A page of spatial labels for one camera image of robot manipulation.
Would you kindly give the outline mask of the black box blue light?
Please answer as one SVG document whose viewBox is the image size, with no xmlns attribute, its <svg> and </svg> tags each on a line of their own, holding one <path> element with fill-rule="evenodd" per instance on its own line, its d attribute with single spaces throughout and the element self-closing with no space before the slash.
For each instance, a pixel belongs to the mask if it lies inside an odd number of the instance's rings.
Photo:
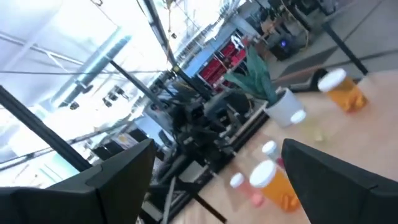
<svg viewBox="0 0 398 224">
<path fill-rule="evenodd" d="M 299 51 L 299 47 L 294 36 L 285 35 L 278 37 L 269 50 L 278 61 L 283 61 L 296 54 Z"/>
</svg>

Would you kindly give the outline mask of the black curved chair part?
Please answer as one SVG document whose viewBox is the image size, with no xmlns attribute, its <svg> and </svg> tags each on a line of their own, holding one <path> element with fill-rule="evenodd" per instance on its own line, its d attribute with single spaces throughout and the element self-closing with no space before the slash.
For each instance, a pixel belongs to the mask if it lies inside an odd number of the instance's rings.
<svg viewBox="0 0 398 224">
<path fill-rule="evenodd" d="M 293 93 L 310 92 L 310 91 L 319 92 L 318 82 L 327 73 L 328 73 L 328 71 L 326 69 L 320 68 L 320 69 L 316 70 L 312 75 L 310 75 L 310 77 L 308 78 L 307 81 L 305 81 L 303 83 L 292 84 L 289 86 L 289 89 Z"/>
</svg>

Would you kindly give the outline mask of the black aluminium rail frame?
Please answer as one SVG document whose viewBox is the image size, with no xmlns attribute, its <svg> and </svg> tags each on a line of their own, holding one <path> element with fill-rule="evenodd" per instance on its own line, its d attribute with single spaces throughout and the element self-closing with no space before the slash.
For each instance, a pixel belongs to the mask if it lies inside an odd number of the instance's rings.
<svg viewBox="0 0 398 224">
<path fill-rule="evenodd" d="M 16 154 L 55 151 L 86 169 L 99 144 L 150 105 L 141 90 L 171 66 L 180 22 L 175 0 L 0 0 L 0 145 Z M 50 99 L 113 33 L 131 40 L 73 103 Z"/>
</svg>

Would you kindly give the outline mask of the yellow pill bottle white cap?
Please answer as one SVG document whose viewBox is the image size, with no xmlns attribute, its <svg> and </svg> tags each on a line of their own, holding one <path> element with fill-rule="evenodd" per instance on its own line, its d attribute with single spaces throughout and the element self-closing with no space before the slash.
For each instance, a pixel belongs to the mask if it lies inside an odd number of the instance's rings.
<svg viewBox="0 0 398 224">
<path fill-rule="evenodd" d="M 312 141 L 324 142 L 325 135 L 319 126 L 318 121 L 308 115 L 305 110 L 296 111 L 291 117 L 290 122 L 300 130 L 300 132 Z"/>
</svg>

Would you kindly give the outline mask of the amber pill bottle white cap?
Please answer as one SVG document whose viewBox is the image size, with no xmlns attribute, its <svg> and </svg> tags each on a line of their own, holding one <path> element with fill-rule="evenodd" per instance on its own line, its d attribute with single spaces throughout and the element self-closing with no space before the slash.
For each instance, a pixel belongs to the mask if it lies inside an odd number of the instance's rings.
<svg viewBox="0 0 398 224">
<path fill-rule="evenodd" d="M 368 103 L 363 92 L 342 68 L 332 70 L 321 78 L 318 81 L 318 89 L 346 113 L 357 112 Z"/>
<path fill-rule="evenodd" d="M 249 183 L 284 212 L 293 212 L 300 206 L 289 179 L 272 160 L 260 162 L 251 172 Z"/>
</svg>

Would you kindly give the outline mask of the pink pill bottle white cap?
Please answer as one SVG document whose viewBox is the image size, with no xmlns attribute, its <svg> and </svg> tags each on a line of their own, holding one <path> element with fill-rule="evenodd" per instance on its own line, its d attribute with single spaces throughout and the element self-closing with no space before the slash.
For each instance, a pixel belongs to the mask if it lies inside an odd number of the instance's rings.
<svg viewBox="0 0 398 224">
<path fill-rule="evenodd" d="M 244 194 L 251 201 L 254 207 L 259 208 L 264 204 L 264 196 L 251 186 L 247 178 L 245 178 L 242 173 L 235 173 L 231 177 L 229 185 L 233 189 L 236 189 Z"/>
</svg>

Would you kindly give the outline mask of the rack of red bins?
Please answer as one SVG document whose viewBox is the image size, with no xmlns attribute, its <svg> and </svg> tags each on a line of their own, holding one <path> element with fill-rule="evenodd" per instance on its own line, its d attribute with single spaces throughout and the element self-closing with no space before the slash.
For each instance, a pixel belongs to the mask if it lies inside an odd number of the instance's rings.
<svg viewBox="0 0 398 224">
<path fill-rule="evenodd" d="M 208 84 L 214 85 L 228 71 L 245 75 L 246 50 L 237 49 L 231 41 L 220 47 L 198 72 Z"/>
</svg>

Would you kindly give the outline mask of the black-framed wooden shelf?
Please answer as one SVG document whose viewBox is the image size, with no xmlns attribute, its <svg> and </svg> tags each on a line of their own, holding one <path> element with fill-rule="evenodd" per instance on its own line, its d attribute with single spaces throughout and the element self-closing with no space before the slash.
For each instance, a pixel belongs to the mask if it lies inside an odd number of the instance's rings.
<svg viewBox="0 0 398 224">
<path fill-rule="evenodd" d="M 205 199 L 199 196 L 198 192 L 201 190 L 201 185 L 197 183 L 184 182 L 181 179 L 176 179 L 178 189 L 183 190 L 187 193 L 187 196 L 183 198 L 178 204 L 172 207 L 169 218 L 172 220 L 182 211 L 182 209 L 192 199 L 196 200 L 204 209 L 211 213 L 217 218 L 222 224 L 227 223 L 227 219 L 215 208 L 213 208 Z"/>
</svg>

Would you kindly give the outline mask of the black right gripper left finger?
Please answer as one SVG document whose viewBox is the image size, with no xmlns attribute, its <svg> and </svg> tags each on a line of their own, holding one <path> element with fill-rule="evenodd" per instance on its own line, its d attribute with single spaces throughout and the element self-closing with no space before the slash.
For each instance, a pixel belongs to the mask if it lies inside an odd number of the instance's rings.
<svg viewBox="0 0 398 224">
<path fill-rule="evenodd" d="M 46 189 L 0 187 L 0 224 L 134 224 L 154 159 L 146 139 Z"/>
</svg>

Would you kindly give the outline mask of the black slanted desk leg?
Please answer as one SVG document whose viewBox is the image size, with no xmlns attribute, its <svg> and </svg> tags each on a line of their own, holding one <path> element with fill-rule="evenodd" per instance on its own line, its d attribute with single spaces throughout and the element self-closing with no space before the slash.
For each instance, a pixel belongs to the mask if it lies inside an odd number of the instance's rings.
<svg viewBox="0 0 398 224">
<path fill-rule="evenodd" d="M 343 51 L 343 53 L 354 63 L 356 68 L 366 76 L 369 71 L 363 65 L 363 63 L 355 56 L 351 49 L 344 43 L 344 41 L 338 36 L 338 34 L 331 28 L 328 22 L 322 24 L 323 30 L 332 38 L 335 44 Z"/>
</svg>

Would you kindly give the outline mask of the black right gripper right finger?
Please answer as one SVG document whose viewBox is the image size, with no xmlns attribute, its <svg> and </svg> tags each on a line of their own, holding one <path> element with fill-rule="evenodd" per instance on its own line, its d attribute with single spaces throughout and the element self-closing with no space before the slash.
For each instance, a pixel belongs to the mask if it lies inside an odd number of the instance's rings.
<svg viewBox="0 0 398 224">
<path fill-rule="evenodd" d="M 398 224 L 398 182 L 289 138 L 282 159 L 311 224 Z"/>
</svg>

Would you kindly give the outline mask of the snake plant in white pot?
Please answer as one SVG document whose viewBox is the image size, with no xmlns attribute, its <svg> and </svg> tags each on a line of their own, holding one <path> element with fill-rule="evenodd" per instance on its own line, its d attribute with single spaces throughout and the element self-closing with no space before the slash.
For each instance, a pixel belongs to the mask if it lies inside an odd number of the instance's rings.
<svg viewBox="0 0 398 224">
<path fill-rule="evenodd" d="M 224 79 L 240 87 L 243 92 L 264 100 L 264 112 L 280 127 L 292 125 L 291 117 L 304 106 L 290 89 L 277 88 L 272 83 L 267 64 L 253 46 L 246 49 L 246 67 L 247 74 L 228 72 Z"/>
</svg>

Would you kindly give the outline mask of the silver spiral ceiling duct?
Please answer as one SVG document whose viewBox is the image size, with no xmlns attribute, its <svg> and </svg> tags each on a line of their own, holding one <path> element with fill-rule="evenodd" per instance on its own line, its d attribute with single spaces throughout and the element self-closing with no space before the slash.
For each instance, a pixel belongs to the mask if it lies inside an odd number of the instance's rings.
<svg viewBox="0 0 398 224">
<path fill-rule="evenodd" d="M 73 103 L 130 40 L 130 35 L 113 33 L 76 71 L 77 75 L 71 77 L 53 95 L 50 99 L 51 104 L 58 108 Z"/>
</svg>

